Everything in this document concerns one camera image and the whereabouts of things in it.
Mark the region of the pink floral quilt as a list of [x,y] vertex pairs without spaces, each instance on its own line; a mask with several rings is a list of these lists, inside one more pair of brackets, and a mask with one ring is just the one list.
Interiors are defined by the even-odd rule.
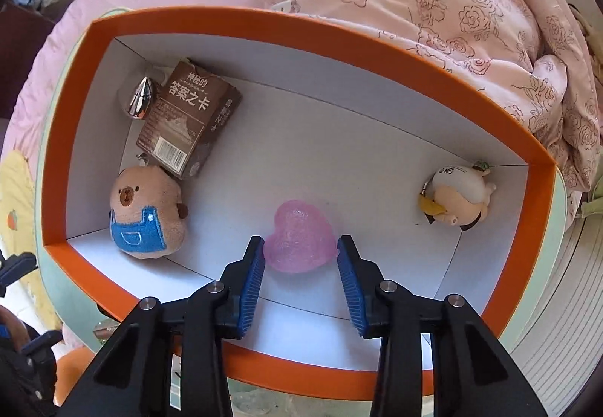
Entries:
[[577,214],[601,139],[588,44],[565,0],[263,1],[383,38],[484,93],[554,157]]

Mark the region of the silver cone top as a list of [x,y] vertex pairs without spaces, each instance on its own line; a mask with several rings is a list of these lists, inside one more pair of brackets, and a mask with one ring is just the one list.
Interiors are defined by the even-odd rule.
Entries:
[[133,120],[143,120],[156,98],[156,82],[149,76],[141,80],[127,81],[118,91],[122,111]]

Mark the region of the brown card box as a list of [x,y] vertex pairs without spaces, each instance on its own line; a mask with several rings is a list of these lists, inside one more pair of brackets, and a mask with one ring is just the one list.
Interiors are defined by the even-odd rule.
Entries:
[[182,60],[161,86],[136,145],[169,174],[193,178],[241,101],[227,80]]

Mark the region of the capybara plush blue overalls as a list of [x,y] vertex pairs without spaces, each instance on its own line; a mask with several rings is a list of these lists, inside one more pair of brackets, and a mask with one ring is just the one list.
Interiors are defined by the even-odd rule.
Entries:
[[136,259],[174,254],[184,244],[188,208],[178,182],[158,166],[133,166],[116,178],[109,196],[109,233]]

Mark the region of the pink heart jelly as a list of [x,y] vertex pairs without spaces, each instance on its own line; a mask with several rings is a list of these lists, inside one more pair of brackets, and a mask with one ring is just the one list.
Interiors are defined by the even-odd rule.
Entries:
[[265,240],[264,257],[273,269],[287,274],[313,271],[338,255],[331,224],[314,205],[290,200],[279,206],[274,231]]

